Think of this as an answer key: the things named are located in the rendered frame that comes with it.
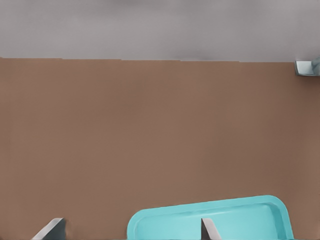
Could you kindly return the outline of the pale blue-green tray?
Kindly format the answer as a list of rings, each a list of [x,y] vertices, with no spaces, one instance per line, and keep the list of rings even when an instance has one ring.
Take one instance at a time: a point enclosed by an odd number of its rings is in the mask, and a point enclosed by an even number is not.
[[[203,219],[222,240],[293,240],[285,204],[259,195],[143,209],[128,222],[127,240],[200,240]]]

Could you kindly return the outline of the silver frame post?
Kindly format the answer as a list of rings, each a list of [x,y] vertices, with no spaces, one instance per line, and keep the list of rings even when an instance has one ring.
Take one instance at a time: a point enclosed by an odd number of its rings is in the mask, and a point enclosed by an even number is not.
[[[311,61],[296,60],[294,68],[297,76],[320,77],[320,56]]]

